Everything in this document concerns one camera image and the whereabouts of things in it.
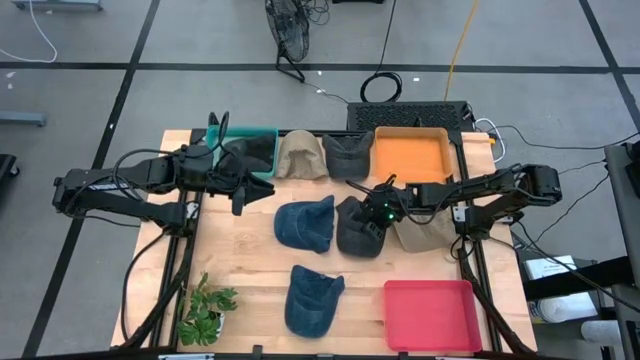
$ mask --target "red tray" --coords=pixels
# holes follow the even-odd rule
[[[387,281],[384,304],[387,344],[393,351],[482,349],[468,281]]]

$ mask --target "tan cap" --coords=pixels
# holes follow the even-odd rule
[[[277,178],[314,180],[328,174],[322,149],[313,134],[295,130],[282,139],[278,152]]]

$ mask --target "blue baseball cap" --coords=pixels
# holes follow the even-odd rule
[[[324,336],[331,327],[343,291],[344,277],[334,279],[295,265],[285,303],[285,324],[296,335]]]
[[[321,201],[299,201],[282,205],[274,218],[276,239],[283,245],[313,250],[318,254],[329,251],[333,238],[333,195]]]

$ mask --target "orange tray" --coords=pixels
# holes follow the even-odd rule
[[[401,182],[440,182],[453,174],[449,136],[442,128],[376,128],[374,173]]]

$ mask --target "green plant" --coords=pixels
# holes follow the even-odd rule
[[[218,340],[220,318],[225,311],[233,311],[238,306],[232,300],[238,293],[233,288],[211,291],[207,286],[209,275],[205,272],[198,287],[191,292],[189,312],[178,324],[178,335],[183,345],[210,345]],[[184,298],[180,303],[184,308]]]

